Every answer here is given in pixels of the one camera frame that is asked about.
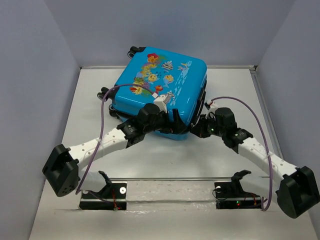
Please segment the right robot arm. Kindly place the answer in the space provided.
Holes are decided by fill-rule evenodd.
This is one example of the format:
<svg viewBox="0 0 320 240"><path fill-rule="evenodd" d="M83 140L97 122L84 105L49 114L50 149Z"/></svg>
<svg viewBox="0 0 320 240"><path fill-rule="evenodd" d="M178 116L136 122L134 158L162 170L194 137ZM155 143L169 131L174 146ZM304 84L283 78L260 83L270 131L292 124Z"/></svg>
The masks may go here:
<svg viewBox="0 0 320 240"><path fill-rule="evenodd" d="M236 172L229 185L222 187L219 193L235 196L256 194L262 199L276 202L292 219L320 202L314 172L307 166L297 167L267 151L250 132L237 126L234 113L229 108L221 107L209 114L202 114L190 132L199 138L220 137L226 147L269 175L263 178L255 177L249 170Z"/></svg>

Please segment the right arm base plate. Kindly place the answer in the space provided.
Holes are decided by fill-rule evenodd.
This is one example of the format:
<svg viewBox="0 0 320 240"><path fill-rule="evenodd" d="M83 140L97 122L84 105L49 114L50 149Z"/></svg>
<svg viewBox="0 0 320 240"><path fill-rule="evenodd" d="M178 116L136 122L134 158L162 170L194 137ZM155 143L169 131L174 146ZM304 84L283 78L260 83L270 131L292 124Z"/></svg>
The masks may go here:
<svg viewBox="0 0 320 240"><path fill-rule="evenodd" d="M244 191L240 183L232 181L215 182L212 195L216 200L215 206L218 210L262 208L261 197Z"/></svg>

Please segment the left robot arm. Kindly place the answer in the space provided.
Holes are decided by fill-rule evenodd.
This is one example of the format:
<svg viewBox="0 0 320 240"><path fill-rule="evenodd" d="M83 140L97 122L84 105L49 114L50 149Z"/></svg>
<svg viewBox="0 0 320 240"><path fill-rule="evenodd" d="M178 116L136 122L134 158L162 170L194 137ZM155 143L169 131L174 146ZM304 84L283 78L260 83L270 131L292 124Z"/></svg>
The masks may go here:
<svg viewBox="0 0 320 240"><path fill-rule="evenodd" d="M57 197L76 190L94 192L104 198L110 194L111 181L103 171L90 171L94 161L136 145L149 133L180 134L184 131L178 109L174 108L170 117L168 112L148 103L137 116L127 119L101 137L70 147L63 144L55 146L42 173Z"/></svg>

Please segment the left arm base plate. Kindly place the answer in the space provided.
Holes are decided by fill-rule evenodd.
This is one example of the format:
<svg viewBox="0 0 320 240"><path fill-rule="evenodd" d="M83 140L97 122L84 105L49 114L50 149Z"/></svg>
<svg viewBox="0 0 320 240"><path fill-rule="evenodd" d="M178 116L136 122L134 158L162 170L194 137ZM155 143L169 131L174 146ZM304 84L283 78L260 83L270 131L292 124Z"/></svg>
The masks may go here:
<svg viewBox="0 0 320 240"><path fill-rule="evenodd" d="M81 210L125 211L127 209L127 182L113 181L111 188L100 192L82 193Z"/></svg>

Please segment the blue kids suitcase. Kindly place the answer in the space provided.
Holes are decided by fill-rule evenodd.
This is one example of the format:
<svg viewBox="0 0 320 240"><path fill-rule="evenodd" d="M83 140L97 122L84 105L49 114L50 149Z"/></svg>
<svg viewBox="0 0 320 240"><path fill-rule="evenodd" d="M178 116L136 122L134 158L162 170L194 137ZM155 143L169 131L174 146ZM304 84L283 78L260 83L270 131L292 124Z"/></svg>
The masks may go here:
<svg viewBox="0 0 320 240"><path fill-rule="evenodd" d="M186 133L157 134L175 141L186 140L192 124L196 124L206 97L207 65L195 57L155 47L132 46L127 53L130 62L116 81L120 87L108 95L112 101L109 114L122 121L138 114L147 103L152 103L152 93L168 94L170 117L178 109L187 125Z"/></svg>

